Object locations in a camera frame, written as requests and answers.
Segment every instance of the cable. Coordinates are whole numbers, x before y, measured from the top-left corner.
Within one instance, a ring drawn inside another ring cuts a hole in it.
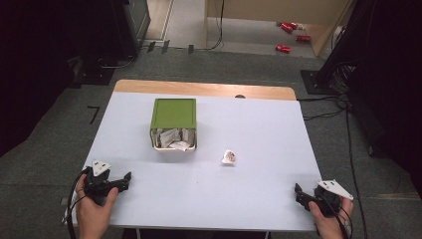
[[[343,112],[346,107],[347,107],[347,103],[348,100],[342,99],[341,97],[344,95],[338,95],[336,97],[324,97],[324,98],[316,98],[316,99],[298,99],[299,102],[316,102],[316,101],[329,101],[329,102],[335,102],[335,104],[337,105],[337,107],[340,109],[337,112],[333,112],[333,113],[325,113],[325,114],[321,114],[321,115],[317,115],[317,116],[312,116],[312,117],[306,117],[304,116],[304,120],[313,120],[315,118],[331,118],[331,117],[335,117],[338,114],[340,114],[341,112]]]
[[[364,238],[366,239],[366,238],[368,238],[367,230],[366,230],[366,220],[365,220],[365,216],[363,214],[363,208],[362,208],[362,202],[360,200],[359,188],[357,187],[356,174],[354,172],[353,154],[352,154],[352,150],[351,150],[350,125],[349,125],[349,122],[348,122],[348,111],[349,111],[349,109],[347,108],[345,110],[345,112],[346,112],[346,114],[345,114],[345,121],[346,121],[346,125],[347,125],[348,154],[349,154],[349,157],[350,157],[351,174],[353,176],[353,183],[354,183],[354,187],[356,189],[357,201],[359,202],[360,217],[362,218],[363,235],[364,235]]]
[[[319,195],[316,195],[322,198],[322,200],[325,202],[325,204],[329,207],[329,209],[331,209],[332,214],[334,215],[335,219],[338,222],[338,227],[340,228],[341,234],[343,236],[344,239],[349,239],[349,237],[347,236],[347,231],[345,229],[345,225],[343,225],[341,223],[340,218],[338,217],[337,213],[335,212],[334,208],[332,208],[331,204],[329,204],[328,200],[326,200],[326,198],[322,195],[322,193],[320,193]]]
[[[224,15],[224,0],[223,0],[223,3],[221,4],[220,26],[217,23],[217,28],[220,30],[219,39],[217,40],[217,42],[215,43],[215,45],[212,48],[196,49],[196,51],[211,51],[211,50],[216,49],[223,42],[223,15]]]
[[[71,204],[72,204],[72,198],[73,198],[73,195],[74,195],[74,191],[75,191],[75,188],[76,188],[76,186],[77,186],[77,184],[78,184],[78,181],[79,181],[79,179],[81,178],[81,176],[83,175],[83,174],[86,174],[88,172],[88,169],[86,168],[86,169],[84,169],[84,170],[82,170],[79,174],[78,174],[78,176],[77,176],[77,178],[75,179],[75,181],[74,181],[74,184],[72,185],[72,189],[71,189],[71,193],[69,194],[69,197],[68,197],[68,210],[67,210],[67,216],[66,216],[66,218],[64,218],[64,220],[63,220],[63,222],[65,221],[65,219],[66,219],[66,222],[68,223],[68,231],[69,231],[69,234],[70,234],[70,236],[71,236],[71,238],[72,239],[76,239],[77,238],[77,235],[75,234],[75,229],[74,229],[74,223],[73,223],[73,221],[72,221],[72,210],[74,209],[74,207],[75,207],[75,205],[77,204],[77,202],[78,201],[80,201],[82,198],[80,198],[77,202],[75,202],[74,203],[74,205],[71,207]]]
[[[342,113],[344,110],[339,110],[337,112],[333,112],[333,113],[325,113],[325,114],[321,114],[321,115],[317,115],[317,116],[313,116],[313,117],[305,117],[304,116],[304,120],[313,120],[316,118],[331,118],[331,117],[335,117],[338,114]]]
[[[348,215],[348,213],[344,210],[344,208],[342,208],[342,207],[339,207],[344,213],[345,213],[345,215],[347,216],[347,218],[348,218],[348,222],[350,223],[350,238],[352,237],[352,235],[353,235],[353,223],[351,222],[351,218],[350,218],[350,216]]]
[[[99,65],[100,65],[100,67],[101,67],[101,68],[107,68],[107,69],[119,69],[119,68],[124,68],[124,67],[127,67],[130,63],[132,63],[132,62],[133,62],[134,56],[129,56],[129,57],[130,57],[130,61],[129,61],[128,63],[126,63],[126,64],[124,64],[124,65],[121,65],[121,66],[115,66],[115,67],[103,66],[103,65],[101,64],[101,61],[103,60],[103,58],[99,58]]]

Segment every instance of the black stand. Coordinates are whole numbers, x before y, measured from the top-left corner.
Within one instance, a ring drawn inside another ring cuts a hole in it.
[[[309,95],[338,95],[328,84],[317,83],[318,71],[301,70],[302,80]]]

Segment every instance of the table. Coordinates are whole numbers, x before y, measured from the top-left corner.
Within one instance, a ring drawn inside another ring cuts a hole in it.
[[[248,98],[264,98],[265,90],[285,101]],[[247,98],[234,98],[240,94]],[[195,151],[152,148],[148,132],[156,98],[196,99]],[[110,180],[132,172],[110,225],[315,230],[312,216],[295,201],[295,183],[312,193],[320,174],[294,99],[288,88],[119,81],[85,163],[109,162]],[[236,153],[233,166],[221,163],[227,148]]]
[[[205,2],[205,48],[208,17],[220,17],[223,0]],[[353,0],[230,0],[224,2],[224,18],[295,22],[305,24],[312,47],[319,56],[335,29],[351,12]]]

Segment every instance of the hand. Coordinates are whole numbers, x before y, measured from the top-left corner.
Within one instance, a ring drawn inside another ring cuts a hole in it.
[[[87,177],[83,174],[78,181],[78,198],[83,198],[84,180]],[[80,239],[100,239],[106,233],[109,218],[111,216],[112,206],[118,195],[118,189],[113,188],[107,196],[104,206],[98,206],[90,198],[84,197],[77,204],[77,218],[80,228]]]
[[[324,217],[319,210],[319,207],[316,203],[310,202],[309,203],[311,214],[313,215],[314,219],[316,220],[316,228],[319,231],[319,235],[322,239],[342,239],[342,233],[340,227],[338,225],[337,219],[335,217]],[[351,217],[351,212],[353,211],[353,203],[347,199],[342,198],[341,200],[341,207],[347,214]],[[344,224],[344,220],[349,220],[347,215],[340,209],[339,211],[339,219]]]

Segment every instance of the small white object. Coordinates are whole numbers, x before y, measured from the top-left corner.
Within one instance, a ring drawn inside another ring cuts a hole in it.
[[[330,191],[338,196],[342,196],[353,200],[353,196],[348,193],[338,182],[335,180],[318,181],[317,184],[323,187],[325,190]]]
[[[94,176],[98,176],[98,175],[102,174],[103,172],[105,172],[109,168],[111,168],[111,165],[109,163],[98,161],[98,160],[93,160]]]
[[[190,146],[189,143],[185,141],[177,141],[169,145],[169,147],[176,148],[182,151],[186,151],[189,148],[189,146]]]
[[[232,150],[226,149],[224,152],[223,160],[221,160],[223,163],[230,163],[233,164],[236,161],[236,155]]]

